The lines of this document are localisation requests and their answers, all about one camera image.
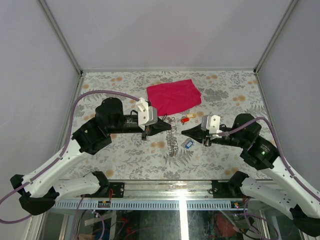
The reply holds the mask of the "blue tag key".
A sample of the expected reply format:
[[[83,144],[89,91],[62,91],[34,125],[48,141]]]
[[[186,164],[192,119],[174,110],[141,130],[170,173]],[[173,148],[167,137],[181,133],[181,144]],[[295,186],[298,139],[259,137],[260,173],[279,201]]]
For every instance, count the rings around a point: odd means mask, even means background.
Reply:
[[[189,140],[189,141],[184,145],[184,147],[185,147],[186,149],[190,149],[193,145],[194,145],[194,142],[191,141],[191,140]]]

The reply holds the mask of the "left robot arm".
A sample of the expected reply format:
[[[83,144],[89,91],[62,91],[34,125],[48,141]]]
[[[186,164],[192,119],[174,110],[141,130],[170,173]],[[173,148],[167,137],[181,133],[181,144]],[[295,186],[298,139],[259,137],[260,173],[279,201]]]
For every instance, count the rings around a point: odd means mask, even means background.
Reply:
[[[110,182],[101,171],[93,171],[77,179],[61,178],[75,165],[110,145],[112,134],[138,133],[145,140],[171,130],[171,125],[161,120],[157,110],[143,98],[139,99],[136,106],[137,110],[125,115],[120,99],[104,99],[95,109],[94,118],[72,134],[66,148],[62,148],[33,172],[14,175],[10,182],[20,194],[21,207],[32,216],[37,216],[51,209],[56,202],[71,197],[107,196],[111,190]]]

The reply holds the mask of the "red tag key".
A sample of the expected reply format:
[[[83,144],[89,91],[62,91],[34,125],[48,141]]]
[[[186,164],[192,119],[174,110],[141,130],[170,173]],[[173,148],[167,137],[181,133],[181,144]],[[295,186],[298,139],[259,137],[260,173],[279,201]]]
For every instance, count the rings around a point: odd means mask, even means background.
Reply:
[[[180,120],[180,122],[181,122],[182,124],[185,124],[185,123],[187,123],[189,120],[190,120],[190,119],[189,119],[188,117],[185,117],[185,118],[182,118],[182,119]]]

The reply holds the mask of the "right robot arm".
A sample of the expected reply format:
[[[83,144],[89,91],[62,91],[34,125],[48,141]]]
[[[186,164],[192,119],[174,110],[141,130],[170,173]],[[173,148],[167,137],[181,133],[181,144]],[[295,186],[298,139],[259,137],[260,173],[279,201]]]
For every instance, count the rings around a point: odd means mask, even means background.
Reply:
[[[236,198],[243,194],[262,201],[287,216],[303,233],[319,237],[320,192],[289,164],[277,144],[260,136],[262,126],[258,121],[264,121],[273,134],[270,122],[249,113],[238,114],[232,127],[221,124],[220,119],[218,115],[205,115],[201,124],[181,133],[206,147],[218,144],[241,148],[244,162],[275,181],[281,190],[262,185],[237,171],[228,181],[229,194]]]

